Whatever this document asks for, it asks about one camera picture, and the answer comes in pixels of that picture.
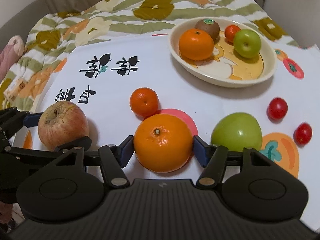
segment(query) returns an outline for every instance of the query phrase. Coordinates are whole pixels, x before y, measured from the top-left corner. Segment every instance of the cherry tomato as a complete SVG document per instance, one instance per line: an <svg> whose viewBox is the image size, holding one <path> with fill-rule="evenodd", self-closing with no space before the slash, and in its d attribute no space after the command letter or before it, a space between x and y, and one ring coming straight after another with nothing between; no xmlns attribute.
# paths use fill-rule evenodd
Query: cherry tomato
<svg viewBox="0 0 320 240"><path fill-rule="evenodd" d="M312 128L306 122L300 124L293 134L294 140L300 145L306 145L308 142L310 142L311 137Z"/></svg>
<svg viewBox="0 0 320 240"><path fill-rule="evenodd" d="M233 38L235 37L236 33L241 29L237 25L229 25L225 31L224 36L228 42L233 43Z"/></svg>
<svg viewBox="0 0 320 240"><path fill-rule="evenodd" d="M274 98L268 106L268 116L273 120L280 120L288 112L288 105L282 98Z"/></svg>

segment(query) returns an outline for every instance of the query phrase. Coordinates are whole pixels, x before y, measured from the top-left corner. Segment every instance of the green striped blanket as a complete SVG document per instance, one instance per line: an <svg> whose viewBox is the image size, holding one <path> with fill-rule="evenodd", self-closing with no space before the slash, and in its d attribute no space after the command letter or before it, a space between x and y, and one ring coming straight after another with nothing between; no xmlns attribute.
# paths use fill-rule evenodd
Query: green striped blanket
<svg viewBox="0 0 320 240"><path fill-rule="evenodd" d="M32 28L26 53L0 84L0 107L33 111L52 73L76 46L122 36L168 33L194 17L223 17L269 40L297 46L253 0L103 0L83 12L48 14Z"/></svg>

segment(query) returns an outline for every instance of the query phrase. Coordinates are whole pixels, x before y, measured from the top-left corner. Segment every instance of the black gripper base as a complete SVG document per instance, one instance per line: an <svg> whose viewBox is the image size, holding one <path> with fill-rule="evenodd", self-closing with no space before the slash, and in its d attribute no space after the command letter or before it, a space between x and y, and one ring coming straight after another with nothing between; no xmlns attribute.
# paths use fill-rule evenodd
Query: black gripper base
<svg viewBox="0 0 320 240"><path fill-rule="evenodd" d="M136 179L112 190L91 214L64 224L26 220L12 240L311 240L298 219L256 223L228 210L212 190L189 179Z"/></svg>

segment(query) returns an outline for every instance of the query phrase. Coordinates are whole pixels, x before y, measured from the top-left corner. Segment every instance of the kiwi sticker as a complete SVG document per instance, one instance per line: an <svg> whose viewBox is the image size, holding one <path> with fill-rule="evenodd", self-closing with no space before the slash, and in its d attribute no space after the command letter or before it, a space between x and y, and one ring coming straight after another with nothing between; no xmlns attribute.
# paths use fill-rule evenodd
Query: kiwi sticker
<svg viewBox="0 0 320 240"><path fill-rule="evenodd" d="M214 24L214 20L211 19L204 19L203 22L206 24Z"/></svg>

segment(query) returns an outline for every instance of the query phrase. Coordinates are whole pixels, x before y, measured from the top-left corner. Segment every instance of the orange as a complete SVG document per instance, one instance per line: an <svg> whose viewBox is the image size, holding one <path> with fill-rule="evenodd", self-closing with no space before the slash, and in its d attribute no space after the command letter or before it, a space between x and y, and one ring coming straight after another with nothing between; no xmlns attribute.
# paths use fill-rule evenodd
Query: orange
<svg viewBox="0 0 320 240"><path fill-rule="evenodd" d="M214 49L213 39L208 33L198 29L190 29L179 39L180 53L192 60L205 60Z"/></svg>
<svg viewBox="0 0 320 240"><path fill-rule="evenodd" d="M138 88L130 97L130 107L136 115L147 117L158 110L159 99L152 89Z"/></svg>
<svg viewBox="0 0 320 240"><path fill-rule="evenodd" d="M139 162L148 170L166 173L184 166L193 137L185 122L170 114L155 114L137 128L133 138Z"/></svg>
<svg viewBox="0 0 320 240"><path fill-rule="evenodd" d="M233 39L238 31L241 29L237 25L229 25L225 31L224 36L226 37L226 40L230 43L233 43Z"/></svg>

